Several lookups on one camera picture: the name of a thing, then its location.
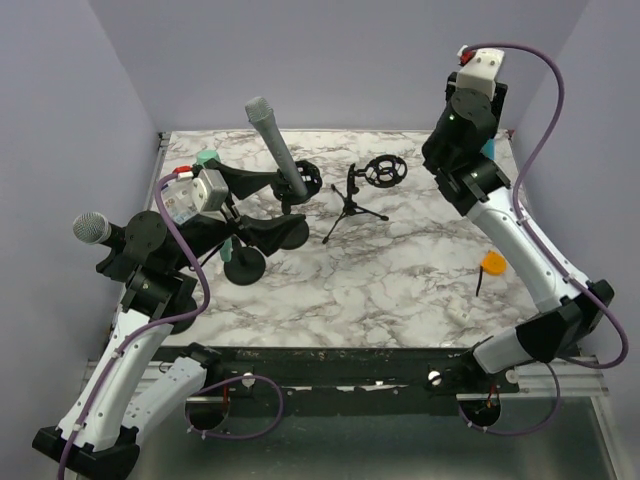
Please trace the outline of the grey microphone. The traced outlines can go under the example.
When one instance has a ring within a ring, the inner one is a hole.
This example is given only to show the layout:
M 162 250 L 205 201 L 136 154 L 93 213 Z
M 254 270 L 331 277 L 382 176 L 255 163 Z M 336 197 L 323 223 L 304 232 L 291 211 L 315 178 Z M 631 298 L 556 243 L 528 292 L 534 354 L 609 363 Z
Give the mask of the grey microphone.
M 273 108 L 264 97 L 255 97 L 245 104 L 249 123 L 259 133 L 281 173 L 297 197 L 304 197 L 308 189 L 293 160 L 277 125 Z

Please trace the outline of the black round-base shock mount stand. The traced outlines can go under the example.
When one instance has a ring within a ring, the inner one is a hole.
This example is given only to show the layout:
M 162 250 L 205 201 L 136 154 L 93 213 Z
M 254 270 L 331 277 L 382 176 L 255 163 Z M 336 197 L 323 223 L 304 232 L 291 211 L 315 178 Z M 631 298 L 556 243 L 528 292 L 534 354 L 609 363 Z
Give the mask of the black round-base shock mount stand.
M 307 161 L 295 161 L 298 172 L 301 174 L 304 185 L 307 188 L 305 195 L 298 195 L 289 185 L 284 174 L 278 170 L 275 174 L 274 181 L 270 184 L 275 198 L 281 204 L 282 213 L 289 215 L 291 207 L 301 205 L 308 202 L 321 189 L 323 181 L 320 170 L 316 165 Z M 306 222 L 297 225 L 292 232 L 286 237 L 281 245 L 282 250 L 296 250 L 303 246 L 309 238 L 310 230 Z

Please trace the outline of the blue microphone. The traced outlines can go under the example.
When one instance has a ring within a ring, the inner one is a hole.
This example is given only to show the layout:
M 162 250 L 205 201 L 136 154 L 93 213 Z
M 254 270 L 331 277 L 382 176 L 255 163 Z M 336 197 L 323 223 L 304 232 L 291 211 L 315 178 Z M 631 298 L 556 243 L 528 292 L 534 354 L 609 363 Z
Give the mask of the blue microphone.
M 495 159 L 495 139 L 489 139 L 482 147 L 481 153 L 490 160 Z

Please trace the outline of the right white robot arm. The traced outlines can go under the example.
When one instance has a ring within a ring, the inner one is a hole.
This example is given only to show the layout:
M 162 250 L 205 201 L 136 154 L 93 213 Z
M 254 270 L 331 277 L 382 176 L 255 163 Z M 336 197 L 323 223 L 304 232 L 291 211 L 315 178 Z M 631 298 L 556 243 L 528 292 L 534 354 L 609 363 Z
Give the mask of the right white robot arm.
M 442 196 L 498 248 L 523 281 L 538 312 L 529 320 L 490 337 L 471 350 L 460 379 L 480 392 L 498 372 L 536 360 L 547 363 L 592 333 L 614 291 L 593 282 L 562 256 L 523 208 L 515 208 L 513 188 L 497 163 L 482 149 L 498 126 L 507 92 L 498 84 L 493 97 L 447 79 L 446 106 L 422 147 L 425 168 Z

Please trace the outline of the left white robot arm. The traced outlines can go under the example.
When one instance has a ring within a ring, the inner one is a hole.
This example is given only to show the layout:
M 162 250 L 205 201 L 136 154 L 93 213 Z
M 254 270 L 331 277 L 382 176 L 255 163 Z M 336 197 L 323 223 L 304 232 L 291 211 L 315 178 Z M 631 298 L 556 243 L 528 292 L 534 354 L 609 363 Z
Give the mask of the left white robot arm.
M 88 479 L 124 479 L 133 470 L 145 436 L 190 395 L 214 393 L 222 380 L 216 355 L 191 347 L 152 386 L 138 384 L 163 341 L 190 326 L 209 299 L 196 300 L 208 282 L 200 258 L 228 241 L 235 280 L 259 279 L 264 260 L 289 248 L 306 228 L 288 209 L 306 202 L 321 186 L 314 165 L 300 161 L 272 172 L 239 170 L 216 159 L 180 167 L 156 185 L 156 206 L 125 226 L 88 212 L 73 224 L 75 237 L 101 245 L 108 256 L 96 270 L 125 287 L 110 340 L 83 391 L 56 424 L 41 428 L 33 448 L 54 460 L 60 473 Z M 258 220 L 238 213 L 235 201 L 270 188 L 286 209 Z

